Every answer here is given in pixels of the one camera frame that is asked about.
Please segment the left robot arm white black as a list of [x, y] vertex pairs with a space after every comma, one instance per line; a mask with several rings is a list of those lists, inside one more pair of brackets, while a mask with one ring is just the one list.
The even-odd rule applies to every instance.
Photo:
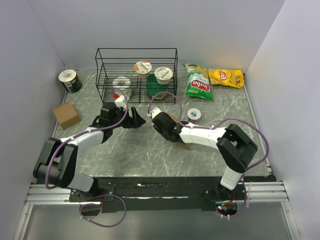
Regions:
[[106, 103], [92, 124], [84, 131], [68, 138], [48, 138], [33, 169], [33, 177], [43, 181], [48, 189], [55, 187], [81, 191], [87, 201], [94, 201], [99, 195], [98, 179], [78, 170], [78, 155], [91, 147], [103, 144], [113, 134], [113, 129], [138, 129], [146, 123], [131, 107]]

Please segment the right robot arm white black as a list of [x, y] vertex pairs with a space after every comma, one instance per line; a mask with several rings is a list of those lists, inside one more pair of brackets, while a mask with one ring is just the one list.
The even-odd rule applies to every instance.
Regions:
[[192, 122], [176, 122], [168, 113], [155, 108], [150, 114], [153, 128], [167, 141], [198, 144], [219, 150], [226, 169], [218, 193], [223, 199], [236, 194], [236, 185], [248, 170], [258, 151], [256, 143], [237, 125], [205, 127]]

